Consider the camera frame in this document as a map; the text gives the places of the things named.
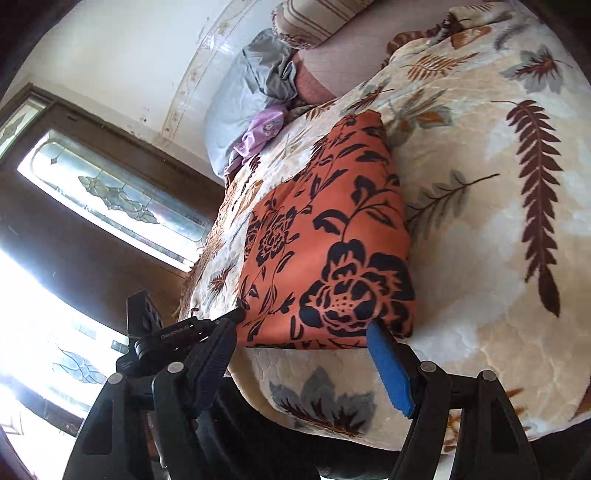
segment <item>bedspread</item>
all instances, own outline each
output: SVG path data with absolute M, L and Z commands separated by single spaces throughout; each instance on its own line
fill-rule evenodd
M 412 239 L 417 317 L 407 342 L 448 372 L 496 371 L 535 439 L 591 416 L 591 87 L 535 18 L 506 12 L 481 24 L 463 8 L 461 31 L 399 48 L 239 172 L 181 318 L 234 307 L 257 202 L 307 165 L 340 118 L 375 110 Z M 366 349 L 238 348 L 230 372 L 254 408 L 292 429 L 400 449 L 410 425 Z M 452 411 L 444 451 L 458 428 Z

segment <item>bolt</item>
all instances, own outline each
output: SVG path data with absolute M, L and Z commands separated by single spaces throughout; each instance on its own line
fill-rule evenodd
M 421 370 L 428 374 L 432 374 L 435 370 L 437 370 L 437 365 L 427 360 L 426 362 L 421 362 Z
M 109 382 L 111 385 L 116 385 L 121 380 L 123 380 L 123 375 L 121 375 L 120 373 L 115 373 L 107 379 L 107 382 Z
M 484 370 L 482 372 L 482 378 L 489 382 L 494 382 L 496 380 L 496 373 L 494 373 L 492 370 Z
M 182 362 L 172 362 L 166 370 L 168 370 L 169 373 L 177 374 L 180 371 L 182 371 L 183 368 L 184 368 L 184 364 Z

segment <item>purple cloth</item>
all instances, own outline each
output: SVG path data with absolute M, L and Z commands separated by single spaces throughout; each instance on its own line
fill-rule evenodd
M 275 105 L 266 108 L 255 115 L 248 130 L 242 137 L 242 142 L 234 146 L 234 150 L 244 160 L 258 154 L 265 144 L 283 128 L 283 117 L 287 110 L 283 105 Z
M 232 150 L 232 153 L 230 153 L 229 162 L 229 165 L 223 169 L 224 177 L 230 175 L 230 173 L 232 173 L 234 170 L 238 172 L 238 170 L 240 170 L 240 168 L 242 168 L 242 166 L 246 163 L 246 159 L 242 158 L 242 155 L 240 155 L 236 150 Z

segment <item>white wall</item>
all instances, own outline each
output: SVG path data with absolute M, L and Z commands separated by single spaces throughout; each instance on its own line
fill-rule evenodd
M 173 98 L 164 129 L 166 139 L 207 157 L 203 130 L 205 113 L 234 57 L 265 28 L 279 0 L 232 0 L 212 25 L 207 49 L 196 52 Z
M 201 38 L 229 1 L 84 0 L 35 47 L 3 103 L 32 82 L 216 179 L 203 151 L 158 138 Z

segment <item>glass panel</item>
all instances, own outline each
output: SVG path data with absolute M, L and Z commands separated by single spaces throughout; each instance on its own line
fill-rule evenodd
M 86 418 L 128 338 L 49 293 L 2 251 L 0 271 L 10 279 L 0 289 L 0 371 Z
M 18 171 L 95 225 L 183 271 L 203 251 L 211 229 L 205 217 L 55 130 Z
M 14 377 L 85 419 L 127 353 L 127 337 L 49 293 L 2 251 L 0 272 L 0 378 Z M 40 480 L 60 480 L 75 438 L 27 410 L 3 384 L 0 407 L 0 424 L 26 467 Z
M 4 152 L 27 124 L 45 108 L 41 102 L 29 98 L 0 128 L 0 160 Z
M 39 480 L 61 480 L 76 439 L 27 410 L 3 385 L 0 405 L 3 416 L 18 420 L 18 433 L 4 429 L 29 471 Z

